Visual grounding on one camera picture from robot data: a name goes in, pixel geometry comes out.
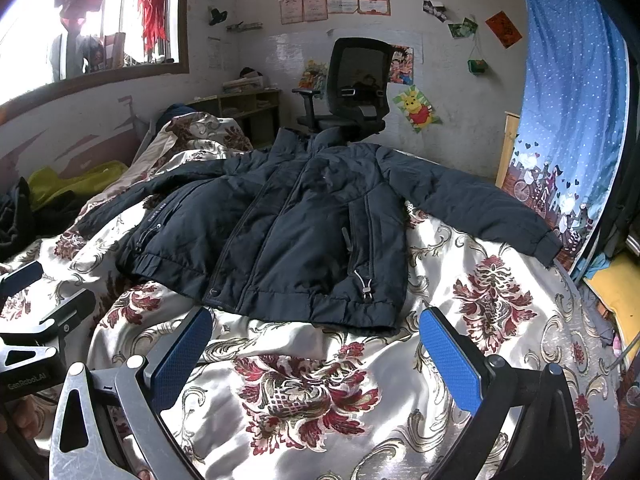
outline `dark padded jacket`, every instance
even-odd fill
[[[270,150],[188,162],[91,211],[90,237],[150,194],[167,194],[118,256],[127,274],[266,321],[389,330],[407,285],[404,200],[457,230],[548,266],[545,222],[488,182],[337,129],[281,129]]]

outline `human hand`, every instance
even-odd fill
[[[38,426],[38,415],[36,405],[31,396],[23,398],[15,409],[12,419],[14,424],[20,429],[24,438],[34,438],[40,428]],[[6,433],[8,429],[7,421],[0,415],[0,433]]]

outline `blue curtain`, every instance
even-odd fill
[[[628,61],[597,0],[526,0],[529,55],[503,189],[561,238],[573,267],[609,196],[626,128]]]

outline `floral bedspread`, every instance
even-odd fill
[[[143,156],[85,211],[133,183],[189,160],[251,149],[232,120],[190,114],[169,123]],[[45,275],[10,298],[7,320],[40,317],[80,288],[94,291],[92,317],[75,330],[67,361],[116,367],[145,354],[192,307],[155,282],[133,285],[114,257],[153,198],[92,240],[72,230],[38,240],[0,273],[39,260]],[[597,480],[619,444],[617,371],[564,270],[544,269],[508,245],[475,240],[407,204],[409,285],[396,336],[354,336],[298,322],[265,323],[210,309],[212,339],[178,402],[162,413],[206,479],[421,479],[457,439],[469,415],[457,409],[418,334],[437,306],[485,354],[515,367],[560,364],[574,396],[585,479]],[[56,389],[37,399],[49,445]],[[479,478],[491,478],[517,417],[512,410]],[[114,410],[132,459],[144,469],[126,420]]]

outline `winnie the pooh poster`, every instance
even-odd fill
[[[418,134],[427,124],[442,122],[434,114],[429,100],[415,85],[411,85],[408,90],[394,97],[394,102],[404,112],[404,116]]]

